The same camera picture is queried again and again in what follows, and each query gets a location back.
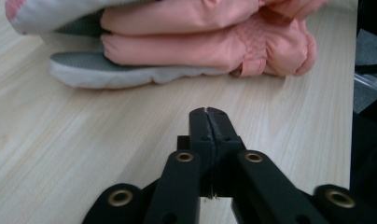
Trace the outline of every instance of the light wood surface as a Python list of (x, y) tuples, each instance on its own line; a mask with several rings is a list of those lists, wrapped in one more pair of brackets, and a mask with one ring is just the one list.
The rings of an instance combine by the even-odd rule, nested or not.
[[(160, 177), (189, 111), (230, 116), (247, 148), (298, 187), (349, 186), (356, 1), (311, 16), (319, 56), (304, 77), (196, 77), (122, 91), (72, 89), (49, 75), (52, 49), (17, 35), (0, 0), (0, 223), (81, 223), (100, 193)], [(202, 199), (201, 223), (234, 223)]]

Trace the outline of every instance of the pink jacket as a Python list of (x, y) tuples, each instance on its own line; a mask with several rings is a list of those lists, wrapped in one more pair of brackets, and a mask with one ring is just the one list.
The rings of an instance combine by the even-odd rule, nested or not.
[(242, 77), (298, 76), (316, 59), (303, 19), (325, 3), (163, 0), (110, 7), (102, 18), (111, 31), (102, 36), (105, 56), (118, 64), (211, 66)]

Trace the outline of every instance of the metal grommet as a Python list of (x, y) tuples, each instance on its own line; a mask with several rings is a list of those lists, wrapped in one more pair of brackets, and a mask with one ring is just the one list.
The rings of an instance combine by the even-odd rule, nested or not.
[(261, 162), (263, 160), (259, 154), (254, 152), (247, 153), (244, 157), (251, 162)]
[(133, 194), (126, 189), (118, 189), (110, 194), (108, 202), (115, 206), (119, 207), (129, 203), (133, 199)]
[(182, 152), (182, 153), (177, 154), (176, 159), (178, 161), (187, 162), (187, 161), (192, 161), (192, 159), (194, 159), (194, 156), (187, 152)]
[(326, 191), (326, 197), (329, 201), (337, 204), (340, 207), (352, 208), (355, 206), (355, 201), (351, 197), (349, 197), (349, 195), (346, 195), (335, 189), (329, 189), (328, 191)]

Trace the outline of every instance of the screw hole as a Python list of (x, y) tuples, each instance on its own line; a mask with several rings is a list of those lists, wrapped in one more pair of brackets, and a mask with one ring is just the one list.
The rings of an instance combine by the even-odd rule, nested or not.
[(335, 189), (326, 191), (326, 197), (339, 207), (352, 208), (355, 206), (355, 201), (351, 197)]
[(109, 203), (112, 206), (120, 207), (129, 203), (133, 199), (133, 194), (126, 189), (119, 189), (114, 191), (109, 196)]
[(298, 216), (296, 216), (296, 222), (298, 224), (311, 224), (311, 220), (308, 217), (304, 216), (304, 215), (298, 215)]
[(252, 161), (252, 162), (261, 162), (263, 160), (262, 157), (257, 153), (247, 153), (244, 157), (248, 161)]
[(163, 216), (162, 223), (164, 223), (164, 224), (177, 223), (177, 216), (173, 213), (168, 213), (165, 216)]
[(178, 161), (184, 161), (184, 162), (186, 162), (186, 161), (192, 161), (193, 158), (194, 158), (194, 156), (192, 156), (189, 153), (185, 153), (185, 152), (179, 153), (176, 156), (176, 159)]

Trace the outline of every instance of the wooden table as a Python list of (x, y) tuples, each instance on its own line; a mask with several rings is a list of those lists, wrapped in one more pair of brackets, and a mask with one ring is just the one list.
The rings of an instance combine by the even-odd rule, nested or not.
[[(181, 78), (122, 91), (72, 89), (49, 75), (52, 49), (17, 35), (0, 0), (0, 223), (80, 223), (117, 183), (160, 177), (189, 112), (224, 110), (245, 145), (298, 187), (348, 188), (356, 1), (311, 16), (319, 56), (304, 77)], [(201, 223), (234, 223), (229, 200), (202, 199)]]

